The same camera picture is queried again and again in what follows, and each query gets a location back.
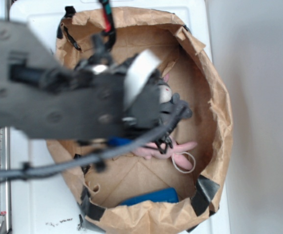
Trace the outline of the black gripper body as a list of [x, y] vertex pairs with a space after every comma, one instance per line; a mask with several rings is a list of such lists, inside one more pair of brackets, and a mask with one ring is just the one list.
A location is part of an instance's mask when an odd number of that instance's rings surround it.
[[160, 122], [161, 60], [144, 50], [121, 64], [95, 53], [75, 70], [84, 75], [88, 90], [77, 102], [74, 134], [77, 137], [128, 137]]

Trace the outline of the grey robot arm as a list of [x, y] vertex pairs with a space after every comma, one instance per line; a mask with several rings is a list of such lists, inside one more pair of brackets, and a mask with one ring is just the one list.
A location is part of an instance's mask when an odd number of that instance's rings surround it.
[[30, 138], [136, 137], [160, 124], [159, 61], [117, 65], [98, 35], [93, 61], [61, 66], [22, 23], [0, 20], [0, 127]]

